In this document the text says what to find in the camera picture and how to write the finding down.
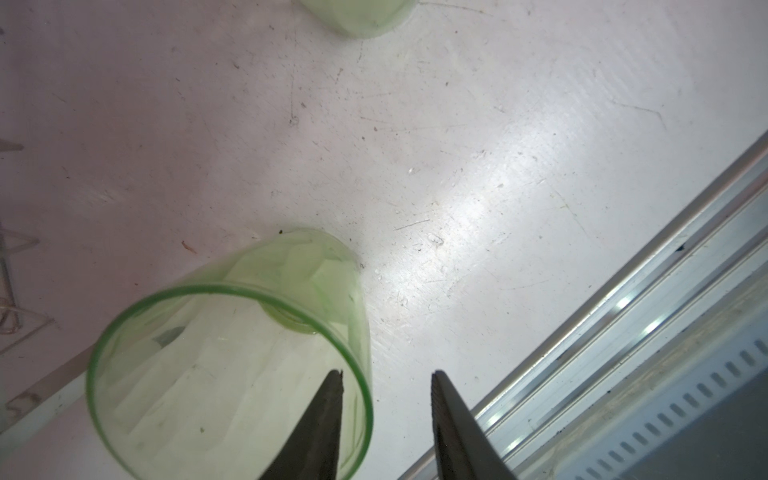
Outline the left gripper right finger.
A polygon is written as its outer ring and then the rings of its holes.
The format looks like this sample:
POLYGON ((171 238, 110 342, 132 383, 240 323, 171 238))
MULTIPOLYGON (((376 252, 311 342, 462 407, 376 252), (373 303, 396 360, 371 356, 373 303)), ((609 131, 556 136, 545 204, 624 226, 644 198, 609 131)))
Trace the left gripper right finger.
POLYGON ((431 377, 431 408, 439 479, 516 479, 442 370, 431 377))

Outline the green transparent cup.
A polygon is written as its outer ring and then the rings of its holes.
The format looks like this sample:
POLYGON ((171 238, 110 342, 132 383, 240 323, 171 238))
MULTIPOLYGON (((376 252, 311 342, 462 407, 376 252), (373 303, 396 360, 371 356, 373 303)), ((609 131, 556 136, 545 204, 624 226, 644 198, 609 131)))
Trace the green transparent cup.
POLYGON ((332 235, 299 229, 123 310, 94 346, 87 404, 136 479, 256 479, 332 370, 343 378, 337 475, 349 479, 374 421, 360 265, 332 235))
POLYGON ((352 38, 374 38, 390 32, 413 12, 416 0, 301 0, 324 25, 352 38))

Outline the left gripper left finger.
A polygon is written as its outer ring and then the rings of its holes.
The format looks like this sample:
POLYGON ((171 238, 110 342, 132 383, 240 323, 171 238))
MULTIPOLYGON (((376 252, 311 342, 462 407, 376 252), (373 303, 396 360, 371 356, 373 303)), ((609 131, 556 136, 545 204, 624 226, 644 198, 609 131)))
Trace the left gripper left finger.
POLYGON ((331 370, 262 480, 337 478, 343 393, 343 373, 331 370))

